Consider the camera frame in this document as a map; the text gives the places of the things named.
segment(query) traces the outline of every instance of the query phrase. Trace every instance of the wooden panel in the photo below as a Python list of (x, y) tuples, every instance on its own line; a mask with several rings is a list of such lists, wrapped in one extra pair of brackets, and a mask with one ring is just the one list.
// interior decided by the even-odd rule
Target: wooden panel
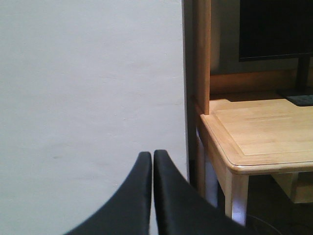
[(236, 175), (227, 170), (225, 214), (241, 225), (246, 223), (249, 176)]
[(208, 131), (204, 125), (203, 119), (201, 116), (198, 116), (197, 118), (197, 127), (200, 139), (203, 143), (204, 151), (208, 158), (210, 159), (210, 162), (215, 170), (216, 176), (218, 178), (218, 181), (220, 183), (220, 186), (225, 193), (225, 185), (226, 185), (226, 165), (221, 157), (221, 154), (219, 153), (215, 143), (213, 142), (213, 139), (208, 134)]
[(313, 202), (313, 172), (299, 173), (294, 203)]
[(211, 0), (193, 1), (195, 96), (204, 114), (209, 114)]
[(313, 202), (313, 172), (273, 174), (272, 177), (294, 203)]
[(196, 178), (198, 193), (205, 198), (205, 154), (203, 145), (197, 137)]
[(295, 195), (298, 174), (299, 173), (272, 174), (272, 177), (290, 199)]
[[(268, 91), (293, 88), (296, 70), (276, 70), (234, 73), (210, 76), (210, 93)], [(309, 73), (309, 85), (313, 86), (313, 68)]]

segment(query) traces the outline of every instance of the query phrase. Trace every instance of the white wall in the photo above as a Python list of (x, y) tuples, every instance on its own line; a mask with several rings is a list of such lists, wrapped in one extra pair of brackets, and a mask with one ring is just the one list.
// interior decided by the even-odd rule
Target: white wall
[(186, 176), (181, 24), (179, 0), (1, 1), (0, 234), (66, 232), (139, 151)]

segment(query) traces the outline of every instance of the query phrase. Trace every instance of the desk leg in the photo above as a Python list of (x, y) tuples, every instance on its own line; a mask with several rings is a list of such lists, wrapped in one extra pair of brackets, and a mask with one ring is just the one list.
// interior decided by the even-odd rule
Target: desk leg
[(241, 225), (246, 224), (249, 176), (226, 170), (225, 214)]

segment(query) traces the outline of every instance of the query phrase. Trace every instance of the cable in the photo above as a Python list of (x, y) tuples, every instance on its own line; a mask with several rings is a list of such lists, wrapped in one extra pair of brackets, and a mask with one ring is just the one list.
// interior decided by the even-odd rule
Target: cable
[(275, 228), (274, 226), (272, 226), (272, 225), (269, 224), (268, 222), (266, 222), (266, 221), (264, 221), (264, 220), (262, 220), (262, 219), (260, 219), (260, 218), (258, 218), (258, 217), (255, 217), (255, 216), (253, 216), (253, 215), (250, 215), (250, 214), (247, 214), (247, 216), (249, 216), (249, 217), (251, 217), (251, 218), (254, 218), (254, 219), (256, 219), (256, 220), (261, 221), (262, 223), (264, 223), (264, 224), (268, 225), (269, 227), (271, 227), (272, 229), (274, 229), (279, 235), (283, 235), (277, 228)]

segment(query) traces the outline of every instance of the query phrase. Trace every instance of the monitor base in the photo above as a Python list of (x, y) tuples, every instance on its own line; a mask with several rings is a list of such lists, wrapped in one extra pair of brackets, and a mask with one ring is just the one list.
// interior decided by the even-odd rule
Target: monitor base
[(297, 106), (313, 106), (313, 89), (310, 87), (302, 92), (288, 89), (278, 90), (277, 93)]

